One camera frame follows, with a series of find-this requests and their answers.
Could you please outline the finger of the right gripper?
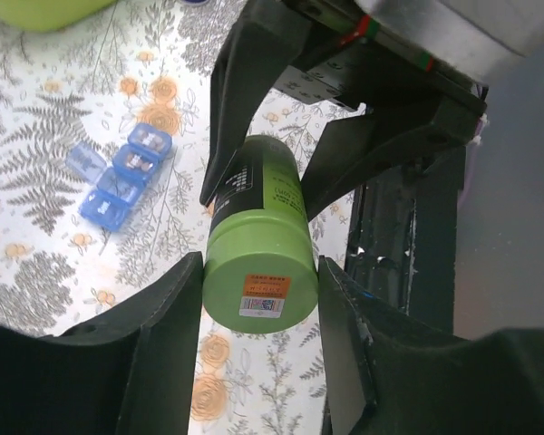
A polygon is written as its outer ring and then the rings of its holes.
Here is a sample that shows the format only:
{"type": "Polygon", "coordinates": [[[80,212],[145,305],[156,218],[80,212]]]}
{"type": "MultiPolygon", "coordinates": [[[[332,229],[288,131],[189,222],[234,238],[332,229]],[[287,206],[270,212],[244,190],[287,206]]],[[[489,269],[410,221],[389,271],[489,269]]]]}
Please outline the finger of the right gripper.
{"type": "Polygon", "coordinates": [[[230,172],[256,110],[301,54],[312,23],[281,1],[248,1],[210,76],[209,162],[199,195],[207,206],[230,172]]]}

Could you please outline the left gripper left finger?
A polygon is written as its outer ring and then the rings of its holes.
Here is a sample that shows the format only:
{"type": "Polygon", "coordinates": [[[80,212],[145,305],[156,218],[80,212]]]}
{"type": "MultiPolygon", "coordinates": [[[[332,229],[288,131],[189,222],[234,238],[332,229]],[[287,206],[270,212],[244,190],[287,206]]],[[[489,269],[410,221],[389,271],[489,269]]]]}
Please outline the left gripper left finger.
{"type": "Polygon", "coordinates": [[[59,336],[0,326],[0,434],[184,434],[203,259],[59,336]]]}

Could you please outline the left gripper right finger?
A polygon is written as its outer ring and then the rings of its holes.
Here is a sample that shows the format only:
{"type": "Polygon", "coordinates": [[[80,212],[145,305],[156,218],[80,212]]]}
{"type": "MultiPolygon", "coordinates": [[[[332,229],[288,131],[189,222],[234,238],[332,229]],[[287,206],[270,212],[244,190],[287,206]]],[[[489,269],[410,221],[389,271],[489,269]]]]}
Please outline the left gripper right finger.
{"type": "Polygon", "coordinates": [[[324,434],[544,434],[544,328],[445,333],[318,263],[324,434]]]}

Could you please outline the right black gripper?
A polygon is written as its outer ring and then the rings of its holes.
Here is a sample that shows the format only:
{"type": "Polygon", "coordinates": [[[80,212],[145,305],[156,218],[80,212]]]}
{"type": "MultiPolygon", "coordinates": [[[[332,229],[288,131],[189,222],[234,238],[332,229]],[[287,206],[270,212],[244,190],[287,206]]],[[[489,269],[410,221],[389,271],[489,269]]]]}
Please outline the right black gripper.
{"type": "Polygon", "coordinates": [[[365,107],[330,121],[316,144],[301,180],[310,218],[382,172],[478,133],[484,100],[424,49],[398,41],[350,1],[281,2],[312,26],[272,88],[303,104],[365,107]]]}

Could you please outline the green pill bottle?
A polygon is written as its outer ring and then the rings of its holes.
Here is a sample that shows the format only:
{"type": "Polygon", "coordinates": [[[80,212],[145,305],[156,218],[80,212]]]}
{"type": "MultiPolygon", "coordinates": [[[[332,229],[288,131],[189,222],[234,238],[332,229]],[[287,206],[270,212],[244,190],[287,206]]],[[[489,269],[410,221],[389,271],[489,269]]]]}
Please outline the green pill bottle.
{"type": "Polygon", "coordinates": [[[306,319],[318,277],[296,160],[282,141],[247,137],[219,187],[203,304],[222,326],[271,334],[306,319]]]}

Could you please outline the blue pill organizer box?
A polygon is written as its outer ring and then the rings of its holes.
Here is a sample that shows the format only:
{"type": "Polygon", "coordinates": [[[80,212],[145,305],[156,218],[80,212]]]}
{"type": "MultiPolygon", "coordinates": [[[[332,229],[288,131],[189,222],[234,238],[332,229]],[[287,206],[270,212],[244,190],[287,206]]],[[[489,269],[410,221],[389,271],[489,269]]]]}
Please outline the blue pill organizer box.
{"type": "Polygon", "coordinates": [[[79,206],[80,216],[118,231],[172,147],[171,136],[148,123],[137,124],[110,161],[90,145],[76,144],[67,154],[66,166],[92,187],[79,206]]]}

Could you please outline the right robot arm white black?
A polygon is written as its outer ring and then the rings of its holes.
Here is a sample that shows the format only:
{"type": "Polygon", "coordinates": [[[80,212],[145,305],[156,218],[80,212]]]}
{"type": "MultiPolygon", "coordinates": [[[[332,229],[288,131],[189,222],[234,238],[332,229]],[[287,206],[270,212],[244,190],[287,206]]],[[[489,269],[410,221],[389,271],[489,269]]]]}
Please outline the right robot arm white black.
{"type": "Polygon", "coordinates": [[[544,43],[544,1],[249,1],[211,74],[208,204],[271,89],[366,115],[329,122],[302,178],[306,213],[390,168],[464,146],[486,89],[544,43]]]}

